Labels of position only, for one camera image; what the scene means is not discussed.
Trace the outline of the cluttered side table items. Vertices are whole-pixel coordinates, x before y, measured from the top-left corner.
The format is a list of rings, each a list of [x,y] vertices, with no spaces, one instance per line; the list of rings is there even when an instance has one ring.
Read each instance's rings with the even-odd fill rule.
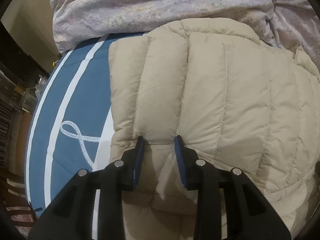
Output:
[[[36,69],[21,79],[1,64],[1,168],[22,173],[27,124],[48,77]]]

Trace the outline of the beige quilted down jacket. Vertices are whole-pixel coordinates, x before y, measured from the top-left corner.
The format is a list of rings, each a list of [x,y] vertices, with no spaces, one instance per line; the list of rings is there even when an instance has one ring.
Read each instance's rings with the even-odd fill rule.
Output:
[[[302,47],[191,18],[113,42],[108,62],[111,161],[146,140],[138,186],[123,194],[127,239],[193,237],[197,193],[181,183],[177,135],[216,168],[242,169],[298,235],[319,203],[319,71]]]

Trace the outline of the lilac floral duvet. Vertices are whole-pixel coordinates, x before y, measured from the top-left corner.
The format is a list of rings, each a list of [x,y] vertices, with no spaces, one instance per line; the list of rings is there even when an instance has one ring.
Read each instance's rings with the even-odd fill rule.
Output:
[[[49,0],[60,52],[84,40],[151,31],[185,18],[226,17],[249,25],[269,45],[302,46],[319,64],[319,18],[307,0]]]

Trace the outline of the blue white striped bed sheet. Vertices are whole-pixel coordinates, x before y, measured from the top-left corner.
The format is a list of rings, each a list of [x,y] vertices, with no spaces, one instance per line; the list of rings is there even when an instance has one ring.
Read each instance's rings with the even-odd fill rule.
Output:
[[[114,133],[108,52],[123,37],[80,43],[62,56],[46,82],[25,150],[25,192],[38,216],[80,169],[108,164]]]

